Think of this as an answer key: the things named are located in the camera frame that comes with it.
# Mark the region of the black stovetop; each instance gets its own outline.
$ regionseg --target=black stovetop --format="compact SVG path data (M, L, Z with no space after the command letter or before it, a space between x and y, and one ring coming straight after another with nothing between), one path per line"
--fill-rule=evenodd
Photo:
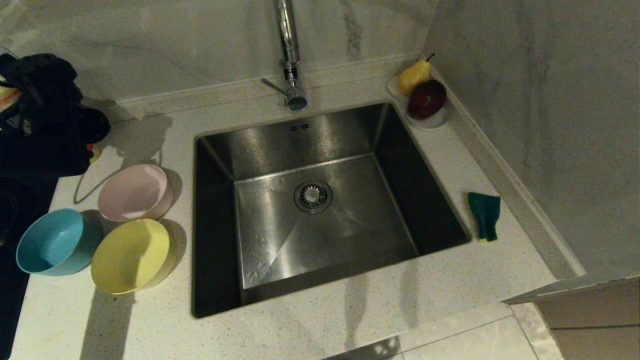
M0 359L8 359L29 275L15 262L24 231L46 214L57 179L0 178Z

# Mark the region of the countertop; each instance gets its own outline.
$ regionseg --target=countertop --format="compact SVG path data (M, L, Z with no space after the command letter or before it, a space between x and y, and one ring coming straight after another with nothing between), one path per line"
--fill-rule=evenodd
M177 200L161 222L179 245L176 269L155 288L115 297L97 291L89 268L66 277L32 276L12 360L322 359L422 323L497 302L556 281L502 201L499 240L470 243L283 297L196 319L191 315L191 233L195 138L242 127L391 101L390 76L308 89L293 115L279 95L113 124L102 155L84 176L60 179L51 209L97 216L106 179L121 168L165 168ZM460 116L446 105L450 121ZM410 133L468 234L469 191L497 195L451 124ZM113 224L103 220L106 230Z

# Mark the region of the sink basin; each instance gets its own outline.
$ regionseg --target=sink basin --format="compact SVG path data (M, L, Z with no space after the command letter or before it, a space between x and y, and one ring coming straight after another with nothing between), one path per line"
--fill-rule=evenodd
M196 141L193 314L467 242L391 104Z

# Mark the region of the tile floor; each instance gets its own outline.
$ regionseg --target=tile floor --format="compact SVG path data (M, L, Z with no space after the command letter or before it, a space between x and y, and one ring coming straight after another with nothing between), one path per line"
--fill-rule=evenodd
M326 360L564 360L534 304L498 303Z

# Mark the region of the marble backsplash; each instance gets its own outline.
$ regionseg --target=marble backsplash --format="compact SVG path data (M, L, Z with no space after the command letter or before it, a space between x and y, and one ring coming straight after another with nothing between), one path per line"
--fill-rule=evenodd
M441 1L424 45L586 268L557 289L640 274L638 13L637 1Z
M301 69L419 53L437 0L294 0ZM50 52L96 99L279 74L272 0L7 0L0 45Z

